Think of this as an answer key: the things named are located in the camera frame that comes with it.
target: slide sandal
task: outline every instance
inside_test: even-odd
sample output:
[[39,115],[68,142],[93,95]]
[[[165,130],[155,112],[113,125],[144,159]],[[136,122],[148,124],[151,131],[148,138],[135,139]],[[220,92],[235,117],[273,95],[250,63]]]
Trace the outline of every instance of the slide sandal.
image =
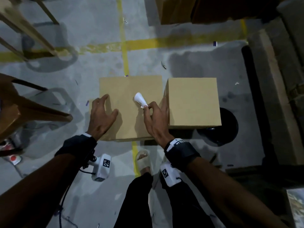
[[[138,160],[138,158],[141,154],[146,154],[147,156]],[[137,167],[138,167],[139,171],[141,171],[142,169],[144,169],[146,167],[150,167],[150,170],[152,171],[151,161],[150,161],[150,156],[149,156],[148,151],[146,151],[146,150],[139,151],[136,155],[136,163],[137,163]]]

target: box top surface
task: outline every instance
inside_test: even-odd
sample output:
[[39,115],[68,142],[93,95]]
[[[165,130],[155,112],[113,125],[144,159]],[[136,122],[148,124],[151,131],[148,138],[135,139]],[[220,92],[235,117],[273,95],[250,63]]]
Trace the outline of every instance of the box top surface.
[[170,126],[220,126],[216,78],[169,78]]
[[117,120],[101,140],[151,137],[143,122],[143,109],[134,101],[134,96],[140,92],[147,103],[155,101],[159,104],[163,97],[161,76],[102,77],[99,86],[100,97],[109,94],[105,103],[107,114],[119,110]]

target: concrete floor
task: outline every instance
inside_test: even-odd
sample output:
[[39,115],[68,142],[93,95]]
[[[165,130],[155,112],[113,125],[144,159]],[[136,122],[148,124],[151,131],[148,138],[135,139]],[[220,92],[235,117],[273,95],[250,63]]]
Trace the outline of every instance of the concrete floor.
[[[120,49],[98,49],[121,41],[117,0],[47,0],[45,4],[60,26],[44,23],[50,21],[48,17],[37,4],[28,0],[21,4],[20,9],[52,45],[66,47],[71,55],[40,58],[29,63],[1,62],[7,50],[0,46],[0,72],[49,88],[49,91],[35,95],[37,91],[17,86],[21,95],[69,112],[74,120],[65,125],[33,122],[21,131],[25,153],[18,167],[23,174],[29,174],[49,161],[65,139],[87,130],[89,107],[86,103],[99,96],[100,77],[125,75]],[[241,53],[241,48],[247,43],[240,40],[246,33],[240,21],[161,26],[154,0],[122,0],[122,8],[127,41],[146,39],[147,44],[157,45],[161,41],[159,38],[178,37],[181,44],[188,44],[166,48],[147,46],[148,49],[140,49],[139,46],[128,51],[130,75],[162,75],[164,86],[169,77],[216,77],[220,107],[236,116],[238,136],[221,147],[212,145],[196,130],[188,133],[187,137],[203,157],[211,159],[217,152],[214,164],[222,164],[223,170],[228,168],[228,164],[234,165],[233,168],[260,165],[264,152]],[[247,33],[261,27],[258,20],[247,20],[246,23]],[[2,23],[0,32],[1,37],[17,49],[40,48]],[[191,35],[199,35],[200,43],[188,43]],[[217,47],[212,45],[214,40],[219,41]],[[137,144],[138,150],[147,149],[150,152],[156,181],[163,150],[159,146],[148,145],[148,142]],[[135,176],[131,142],[99,141],[95,150],[97,156],[102,153],[112,156],[110,177],[98,183],[92,181],[88,174],[77,174],[64,202],[63,215],[79,228],[97,227],[98,223],[100,227],[113,227],[127,187]],[[0,193],[20,180],[12,165],[2,159],[0,173]],[[186,176],[183,179],[190,184],[206,213],[212,214],[198,190]],[[169,199],[159,182],[152,193],[155,196],[154,226],[172,227]],[[58,217],[53,217],[48,227],[59,227]],[[74,225],[63,220],[63,227]]]

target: person's left hand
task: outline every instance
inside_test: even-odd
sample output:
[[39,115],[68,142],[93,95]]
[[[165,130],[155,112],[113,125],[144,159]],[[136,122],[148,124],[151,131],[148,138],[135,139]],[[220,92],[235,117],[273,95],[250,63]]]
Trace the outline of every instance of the person's left hand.
[[92,102],[90,124],[86,133],[95,138],[96,141],[110,129],[118,115],[118,109],[113,110],[110,115],[105,113],[104,104],[108,97],[109,95],[106,94]]

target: red circle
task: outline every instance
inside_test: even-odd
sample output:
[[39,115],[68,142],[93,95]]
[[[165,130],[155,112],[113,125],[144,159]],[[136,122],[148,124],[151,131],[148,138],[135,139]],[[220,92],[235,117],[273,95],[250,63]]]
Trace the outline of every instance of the red circle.
[[11,156],[11,161],[15,161],[16,158],[17,158],[17,157],[16,157],[15,155],[12,155],[12,156]]

